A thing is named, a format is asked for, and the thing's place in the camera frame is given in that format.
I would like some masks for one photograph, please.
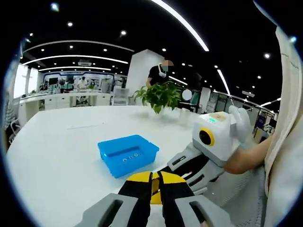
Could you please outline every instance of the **green leaves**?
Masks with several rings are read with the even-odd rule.
[[[141,98],[142,104],[150,103],[155,113],[160,113],[163,107],[171,107],[174,110],[178,101],[181,100],[181,91],[177,89],[175,84],[168,81],[163,84],[155,84],[149,89],[143,86],[140,90],[135,91],[134,99]]]

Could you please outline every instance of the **computer monitor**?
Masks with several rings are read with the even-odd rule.
[[[48,85],[53,85],[53,84],[57,84],[58,83],[58,78],[50,78],[48,81]]]

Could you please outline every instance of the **white table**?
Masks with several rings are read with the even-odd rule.
[[[97,143],[139,134],[159,146],[157,171],[192,140],[198,117],[179,123],[179,110],[156,116],[147,106],[94,106],[38,112],[21,129],[7,153],[12,181],[29,213],[43,227],[72,227],[84,210],[126,180],[115,179]],[[148,227],[164,227],[161,206],[151,205]]]

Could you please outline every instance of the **white pillar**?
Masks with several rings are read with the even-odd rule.
[[[28,84],[29,84],[29,78],[30,78],[30,71],[32,70],[32,68],[28,68],[27,69],[27,74],[25,77],[25,94],[28,95]]]
[[[158,65],[163,60],[163,56],[150,50],[144,50],[132,56],[126,82],[129,96],[133,96],[136,90],[145,85],[151,67]]]
[[[202,114],[206,111],[207,103],[210,97],[211,90],[207,87],[203,87],[200,96],[199,104],[202,106]]]

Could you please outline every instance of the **white chair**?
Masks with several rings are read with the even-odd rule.
[[[128,105],[128,88],[114,87],[112,105]]]

